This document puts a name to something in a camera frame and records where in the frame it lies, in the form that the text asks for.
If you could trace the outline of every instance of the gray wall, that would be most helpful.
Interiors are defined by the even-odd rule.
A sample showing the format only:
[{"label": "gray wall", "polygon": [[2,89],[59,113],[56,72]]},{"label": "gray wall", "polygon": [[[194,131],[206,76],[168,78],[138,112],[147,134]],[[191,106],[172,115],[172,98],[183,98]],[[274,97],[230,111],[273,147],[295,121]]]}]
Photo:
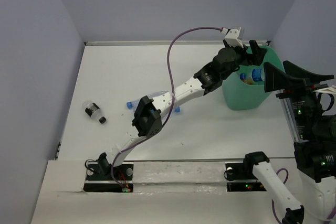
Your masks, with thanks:
[{"label": "gray wall", "polygon": [[[294,0],[62,0],[84,41],[170,40],[197,26],[243,26],[245,39],[274,37]],[[218,40],[199,32],[184,39]]]},{"label": "gray wall", "polygon": [[335,0],[295,0],[271,43],[282,60],[311,72],[336,76],[334,3]]},{"label": "gray wall", "polygon": [[30,223],[83,43],[61,0],[0,0],[0,222]]}]

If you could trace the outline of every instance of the green plastic jug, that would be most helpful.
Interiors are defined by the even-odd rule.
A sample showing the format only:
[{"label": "green plastic jug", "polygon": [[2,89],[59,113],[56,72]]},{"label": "green plastic jug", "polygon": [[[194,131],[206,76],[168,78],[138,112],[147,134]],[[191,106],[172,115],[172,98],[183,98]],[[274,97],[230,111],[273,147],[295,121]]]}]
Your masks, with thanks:
[{"label": "green plastic jug", "polygon": [[223,81],[223,94],[227,106],[232,110],[250,110],[259,107],[262,102],[270,95],[271,92],[264,92],[264,82],[256,82],[255,85],[248,85],[239,78],[241,73],[250,73],[255,68],[263,68],[265,62],[269,62],[284,71],[282,63],[271,47],[267,48],[264,61],[260,66],[241,66],[237,72],[232,73],[225,81]]}]

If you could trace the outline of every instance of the black bracket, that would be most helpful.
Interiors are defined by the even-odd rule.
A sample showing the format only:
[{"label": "black bracket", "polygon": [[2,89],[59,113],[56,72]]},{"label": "black bracket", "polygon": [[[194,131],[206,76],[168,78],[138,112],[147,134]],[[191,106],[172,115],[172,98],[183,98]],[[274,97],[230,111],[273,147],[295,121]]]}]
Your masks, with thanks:
[{"label": "black bracket", "polygon": [[253,174],[253,166],[265,161],[269,163],[269,158],[264,152],[246,154],[243,160],[244,170],[247,174]]},{"label": "black bracket", "polygon": [[304,207],[301,205],[301,209],[291,210],[286,209],[286,215],[282,219],[282,224],[302,224],[304,219]]},{"label": "black bracket", "polygon": [[161,110],[157,110],[153,105],[153,99],[144,96],[140,99],[138,107],[134,113],[132,126],[138,130],[138,136],[152,137],[162,129]]},{"label": "black bracket", "polygon": [[224,177],[228,181],[257,179],[253,175],[253,166],[260,162],[269,162],[264,152],[252,152],[245,155],[242,163],[226,163]]}]

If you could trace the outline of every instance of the plastic bottle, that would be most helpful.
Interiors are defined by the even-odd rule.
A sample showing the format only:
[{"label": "plastic bottle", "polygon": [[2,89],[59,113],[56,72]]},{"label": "plastic bottle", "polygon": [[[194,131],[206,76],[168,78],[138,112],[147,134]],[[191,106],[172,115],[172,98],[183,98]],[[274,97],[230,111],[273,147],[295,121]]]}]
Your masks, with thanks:
[{"label": "plastic bottle", "polygon": [[83,103],[82,107],[91,119],[101,124],[106,123],[106,118],[103,116],[101,109],[94,102],[88,100]]},{"label": "plastic bottle", "polygon": [[[154,97],[158,97],[158,96],[160,96],[162,94],[165,94],[167,92],[168,91],[159,91],[159,92],[148,94],[147,96],[148,96],[149,99],[152,99]],[[137,99],[137,100],[134,100],[134,101],[131,101],[131,102],[127,102],[126,106],[129,110],[133,109],[133,111],[135,112],[136,108],[138,107],[139,101],[140,101],[140,99]],[[181,111],[180,106],[176,107],[175,110],[174,110],[175,113],[179,113],[180,111]]]},{"label": "plastic bottle", "polygon": [[253,85],[255,82],[263,82],[265,73],[263,68],[255,68],[248,74],[241,73],[239,77],[246,84]]}]

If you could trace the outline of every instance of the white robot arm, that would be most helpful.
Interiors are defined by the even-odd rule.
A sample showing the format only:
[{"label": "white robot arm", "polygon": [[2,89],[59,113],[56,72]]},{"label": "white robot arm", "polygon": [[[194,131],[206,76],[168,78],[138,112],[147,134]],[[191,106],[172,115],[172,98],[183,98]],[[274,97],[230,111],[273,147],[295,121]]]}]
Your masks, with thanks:
[{"label": "white robot arm", "polygon": [[253,40],[250,41],[252,54],[248,54],[247,47],[241,38],[242,28],[222,28],[225,34],[224,45],[213,61],[205,65],[193,77],[175,89],[175,94],[169,92],[149,99],[143,97],[134,113],[132,127],[118,145],[110,151],[102,153],[98,163],[104,173],[110,172],[113,167],[122,164],[127,155],[140,143],[158,134],[162,129],[161,118],[169,111],[194,98],[202,97],[222,85],[231,73],[239,70],[240,65],[260,65],[263,62],[266,49],[260,48]]}]

